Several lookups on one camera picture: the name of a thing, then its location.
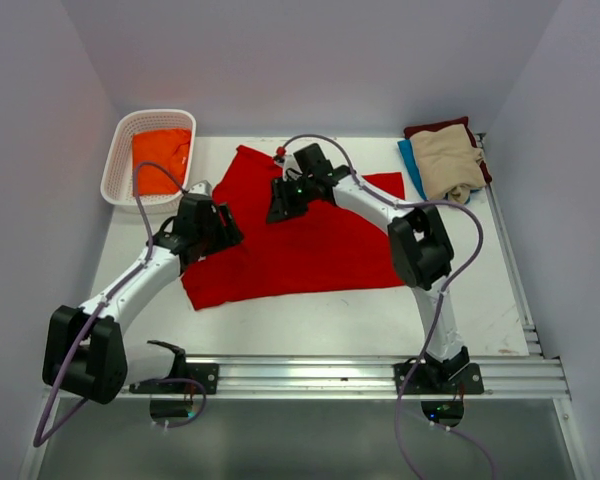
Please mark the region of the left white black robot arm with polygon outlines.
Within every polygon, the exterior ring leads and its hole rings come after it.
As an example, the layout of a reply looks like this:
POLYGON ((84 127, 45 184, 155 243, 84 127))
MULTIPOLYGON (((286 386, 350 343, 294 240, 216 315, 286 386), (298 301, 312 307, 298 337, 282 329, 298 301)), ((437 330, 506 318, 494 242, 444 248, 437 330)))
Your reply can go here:
POLYGON ((62 305, 53 312, 44 383, 99 404, 134 384, 155 382, 165 392, 181 390, 190 376, 182 348, 157 340, 128 347, 124 335, 150 301, 190 265, 242 239, 227 204, 204 194, 185 194, 176 215, 112 285, 78 307, 62 305))

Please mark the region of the red t shirt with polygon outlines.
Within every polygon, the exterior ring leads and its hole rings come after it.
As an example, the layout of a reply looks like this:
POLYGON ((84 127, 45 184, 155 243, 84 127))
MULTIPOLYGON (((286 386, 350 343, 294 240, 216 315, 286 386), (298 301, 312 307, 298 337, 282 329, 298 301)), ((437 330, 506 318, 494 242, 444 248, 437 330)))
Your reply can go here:
POLYGON ((317 201, 298 218, 269 224, 271 157, 240 145, 213 198, 229 206, 244 235, 191 265, 181 278, 193 307, 298 293, 401 285, 386 234, 356 214, 317 201))

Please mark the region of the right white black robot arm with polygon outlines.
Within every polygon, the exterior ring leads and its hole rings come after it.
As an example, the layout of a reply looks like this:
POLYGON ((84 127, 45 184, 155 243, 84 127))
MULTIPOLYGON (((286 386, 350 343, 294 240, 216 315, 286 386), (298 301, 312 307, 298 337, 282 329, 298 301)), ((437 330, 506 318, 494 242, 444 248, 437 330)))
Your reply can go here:
POLYGON ((457 389, 470 357, 443 289, 452 273, 454 251, 437 208, 403 206, 352 167, 333 166, 316 143, 292 155, 280 147, 274 163, 283 173, 271 182, 269 223, 302 216, 310 203, 324 201, 387 235, 393 269, 412 290, 425 330, 424 353, 413 362, 414 372, 404 375, 405 388, 435 394, 457 389))

